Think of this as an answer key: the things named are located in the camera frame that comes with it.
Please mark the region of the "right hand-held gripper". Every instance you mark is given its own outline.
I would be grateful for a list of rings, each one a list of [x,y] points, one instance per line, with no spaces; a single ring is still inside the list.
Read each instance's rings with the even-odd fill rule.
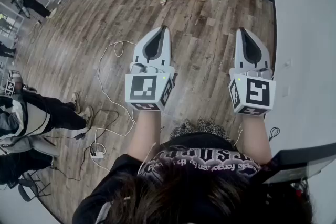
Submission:
[[[250,30],[236,31],[234,65],[228,86],[236,114],[265,115],[274,106],[276,82],[272,79],[270,55],[264,43]],[[259,70],[245,70],[252,67]]]

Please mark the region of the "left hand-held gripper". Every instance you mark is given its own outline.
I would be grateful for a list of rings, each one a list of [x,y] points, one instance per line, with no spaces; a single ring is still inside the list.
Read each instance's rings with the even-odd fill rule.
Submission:
[[[136,110],[163,111],[175,86],[171,33],[167,26],[148,32],[135,46],[129,74],[125,75],[125,101]]]

